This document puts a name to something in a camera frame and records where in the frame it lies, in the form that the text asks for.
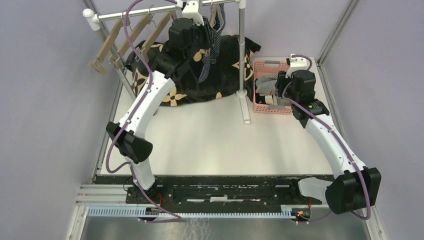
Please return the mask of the navy striped underwear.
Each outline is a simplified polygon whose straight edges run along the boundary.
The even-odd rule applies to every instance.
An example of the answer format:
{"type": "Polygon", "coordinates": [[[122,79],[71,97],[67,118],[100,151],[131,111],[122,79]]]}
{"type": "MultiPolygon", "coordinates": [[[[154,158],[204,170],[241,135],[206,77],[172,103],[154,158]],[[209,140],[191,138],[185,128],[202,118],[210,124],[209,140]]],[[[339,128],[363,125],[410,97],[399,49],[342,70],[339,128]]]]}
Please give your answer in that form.
{"type": "Polygon", "coordinates": [[[218,18],[216,19],[217,23],[213,27],[213,29],[216,30],[216,37],[213,46],[202,57],[203,66],[197,80],[199,83],[203,83],[208,78],[211,66],[217,63],[217,59],[220,54],[221,35],[226,26],[226,15],[224,5],[219,4],[218,6],[219,10],[218,18]]]}

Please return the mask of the grey white striped underwear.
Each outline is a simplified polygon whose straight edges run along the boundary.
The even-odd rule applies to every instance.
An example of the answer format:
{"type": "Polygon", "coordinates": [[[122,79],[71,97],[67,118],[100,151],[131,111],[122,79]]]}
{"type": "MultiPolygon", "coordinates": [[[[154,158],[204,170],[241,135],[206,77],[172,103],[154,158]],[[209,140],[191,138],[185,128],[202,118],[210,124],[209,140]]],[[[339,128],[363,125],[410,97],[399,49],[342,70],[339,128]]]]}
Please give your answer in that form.
{"type": "Polygon", "coordinates": [[[255,93],[260,96],[272,96],[276,92],[279,73],[263,75],[255,81],[255,93]]]}

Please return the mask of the beige clip hanger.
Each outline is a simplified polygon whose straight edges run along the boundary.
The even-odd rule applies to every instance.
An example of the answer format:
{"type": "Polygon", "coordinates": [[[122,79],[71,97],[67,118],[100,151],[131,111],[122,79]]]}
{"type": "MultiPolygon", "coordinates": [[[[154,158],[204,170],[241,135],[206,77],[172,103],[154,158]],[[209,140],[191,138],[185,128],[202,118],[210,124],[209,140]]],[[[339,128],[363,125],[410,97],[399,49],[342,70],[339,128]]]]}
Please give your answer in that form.
{"type": "MultiPolygon", "coordinates": [[[[127,24],[124,25],[124,17],[122,16],[121,20],[118,20],[117,24],[120,24],[120,29],[122,29],[122,32],[124,32],[124,29],[129,27],[128,36],[130,39],[130,42],[133,43],[134,46],[137,45],[136,39],[141,34],[142,30],[149,25],[151,22],[153,22],[153,16],[154,14],[148,14],[143,16],[138,23],[131,28],[131,21],[130,19],[127,20],[127,24]]],[[[110,63],[113,64],[113,66],[118,69],[124,68],[124,56],[128,50],[130,50],[130,44],[127,39],[124,39],[123,42],[118,46],[117,53],[114,53],[110,58],[110,63]]]]}

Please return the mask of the beige hanger with navy underwear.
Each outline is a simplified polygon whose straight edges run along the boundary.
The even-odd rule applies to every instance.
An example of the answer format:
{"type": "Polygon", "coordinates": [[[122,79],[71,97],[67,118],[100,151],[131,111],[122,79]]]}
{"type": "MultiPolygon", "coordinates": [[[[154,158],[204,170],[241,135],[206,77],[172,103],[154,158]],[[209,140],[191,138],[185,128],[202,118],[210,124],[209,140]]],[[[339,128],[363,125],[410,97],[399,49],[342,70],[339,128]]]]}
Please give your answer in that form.
{"type": "Polygon", "coordinates": [[[213,28],[217,24],[217,18],[218,18],[219,8],[220,7],[219,7],[218,4],[211,5],[211,8],[210,8],[210,20],[209,20],[209,25],[210,25],[211,28],[213,28]]]}

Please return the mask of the beige hanger with striped underwear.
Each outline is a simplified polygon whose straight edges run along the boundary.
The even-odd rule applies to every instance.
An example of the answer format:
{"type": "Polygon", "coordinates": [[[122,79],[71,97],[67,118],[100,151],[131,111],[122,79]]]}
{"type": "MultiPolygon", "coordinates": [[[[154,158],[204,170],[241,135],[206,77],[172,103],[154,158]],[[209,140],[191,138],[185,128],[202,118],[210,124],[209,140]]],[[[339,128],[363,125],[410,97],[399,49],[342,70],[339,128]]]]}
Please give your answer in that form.
{"type": "Polygon", "coordinates": [[[171,20],[175,20],[176,18],[177,18],[176,12],[170,11],[170,12],[166,13],[162,17],[162,19],[156,24],[155,29],[148,36],[148,38],[145,40],[145,42],[143,43],[143,45],[142,45],[142,47],[139,51],[145,61],[147,61],[147,62],[149,61],[148,51],[152,47],[154,42],[157,40],[159,35],[162,33],[162,31],[165,29],[168,22],[170,22],[171,20]]]}

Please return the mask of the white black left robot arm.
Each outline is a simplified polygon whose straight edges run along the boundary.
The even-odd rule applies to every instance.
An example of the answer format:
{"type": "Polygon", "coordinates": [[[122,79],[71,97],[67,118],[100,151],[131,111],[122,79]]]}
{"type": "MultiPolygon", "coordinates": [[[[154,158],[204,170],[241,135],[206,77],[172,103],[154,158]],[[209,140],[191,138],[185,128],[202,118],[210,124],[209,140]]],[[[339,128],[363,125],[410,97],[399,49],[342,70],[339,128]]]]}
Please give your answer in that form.
{"type": "Polygon", "coordinates": [[[212,46],[215,34],[206,17],[199,24],[185,17],[174,20],[162,51],[148,63],[149,76],[136,100],[119,122],[106,126],[111,147],[125,157],[140,188],[138,197],[147,204],[158,195],[149,161],[153,144],[145,139],[148,124],[166,95],[190,71],[195,54],[212,46]]]}

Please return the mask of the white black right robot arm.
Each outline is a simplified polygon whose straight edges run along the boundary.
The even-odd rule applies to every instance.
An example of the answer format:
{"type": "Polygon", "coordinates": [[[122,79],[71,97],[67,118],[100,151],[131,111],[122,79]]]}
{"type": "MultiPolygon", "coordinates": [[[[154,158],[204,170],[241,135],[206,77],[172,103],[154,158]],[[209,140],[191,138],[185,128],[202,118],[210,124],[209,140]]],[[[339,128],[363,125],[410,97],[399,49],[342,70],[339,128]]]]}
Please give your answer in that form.
{"type": "Polygon", "coordinates": [[[316,177],[303,178],[289,189],[289,198],[301,204],[309,197],[326,203],[331,212],[352,213],[368,220],[372,215],[382,175],[368,167],[348,146],[335,127],[330,111],[315,95],[316,76],[309,70],[277,74],[278,96],[291,104],[292,114],[313,137],[326,157],[333,181],[316,177]]]}

